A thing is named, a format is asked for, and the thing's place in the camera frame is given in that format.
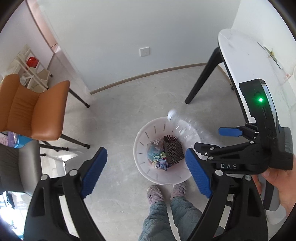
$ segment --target blue rubber fingertip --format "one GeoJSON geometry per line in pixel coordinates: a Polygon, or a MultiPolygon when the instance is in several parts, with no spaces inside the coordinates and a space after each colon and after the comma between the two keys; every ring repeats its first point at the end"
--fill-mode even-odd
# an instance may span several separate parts
{"type": "Polygon", "coordinates": [[[80,191],[82,199],[92,193],[106,163],[107,150],[103,148],[82,180],[82,189],[80,191]]]}
{"type": "Polygon", "coordinates": [[[242,131],[238,128],[219,128],[219,134],[221,136],[228,136],[228,137],[239,137],[242,135],[242,131]]]}
{"type": "Polygon", "coordinates": [[[186,165],[188,166],[200,193],[204,194],[207,198],[210,198],[213,193],[210,187],[210,179],[204,172],[203,168],[199,164],[198,160],[196,159],[192,151],[193,150],[190,149],[187,149],[186,151],[186,165]]]}

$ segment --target wall socket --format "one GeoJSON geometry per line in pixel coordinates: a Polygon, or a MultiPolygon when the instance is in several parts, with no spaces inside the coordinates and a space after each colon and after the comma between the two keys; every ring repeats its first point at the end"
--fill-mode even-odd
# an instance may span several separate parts
{"type": "Polygon", "coordinates": [[[150,55],[150,47],[140,48],[139,53],[140,53],[140,57],[150,55]]]}

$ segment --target white trash can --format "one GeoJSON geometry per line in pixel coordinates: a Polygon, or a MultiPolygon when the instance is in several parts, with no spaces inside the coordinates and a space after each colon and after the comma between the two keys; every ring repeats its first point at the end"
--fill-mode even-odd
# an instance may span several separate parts
{"type": "MultiPolygon", "coordinates": [[[[160,117],[150,121],[137,134],[133,146],[133,156],[139,172],[149,181],[159,185],[175,185],[191,177],[185,158],[178,164],[169,167],[167,171],[155,168],[147,158],[147,144],[166,135],[179,137],[178,133],[175,133],[173,124],[167,120],[167,117],[160,117]]],[[[179,141],[182,144],[185,155],[189,147],[193,147],[196,142],[200,142],[200,138],[197,135],[194,140],[192,139],[187,143],[183,143],[182,140],[179,141]]]]}

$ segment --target shoe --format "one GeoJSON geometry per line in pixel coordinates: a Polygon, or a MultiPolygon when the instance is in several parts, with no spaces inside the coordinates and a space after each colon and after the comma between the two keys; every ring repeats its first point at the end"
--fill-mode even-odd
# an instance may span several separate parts
{"type": "Polygon", "coordinates": [[[170,200],[172,200],[174,197],[185,197],[186,194],[186,183],[182,182],[177,185],[174,185],[172,195],[170,196],[170,200]]]}
{"type": "Polygon", "coordinates": [[[156,202],[164,202],[163,194],[157,185],[153,185],[147,189],[147,198],[150,206],[156,202]]]}

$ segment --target red object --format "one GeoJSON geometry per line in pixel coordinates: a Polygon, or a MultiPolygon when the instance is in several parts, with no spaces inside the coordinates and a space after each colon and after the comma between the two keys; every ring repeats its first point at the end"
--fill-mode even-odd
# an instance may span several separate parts
{"type": "Polygon", "coordinates": [[[30,57],[27,61],[27,65],[29,67],[33,67],[36,68],[38,65],[39,59],[35,58],[35,57],[30,57]]]}

